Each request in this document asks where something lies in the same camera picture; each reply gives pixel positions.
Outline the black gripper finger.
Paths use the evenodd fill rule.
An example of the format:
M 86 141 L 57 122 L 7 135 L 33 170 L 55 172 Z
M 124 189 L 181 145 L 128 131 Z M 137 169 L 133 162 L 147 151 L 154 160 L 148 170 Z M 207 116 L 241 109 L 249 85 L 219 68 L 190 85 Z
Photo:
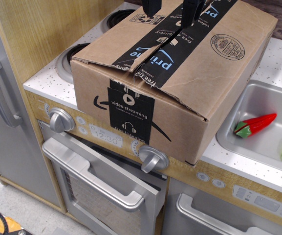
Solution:
M 184 0 L 181 27 L 190 27 L 200 17 L 204 6 L 204 0 Z
M 162 7 L 162 0 L 141 0 L 143 11 L 149 17 L 154 16 Z

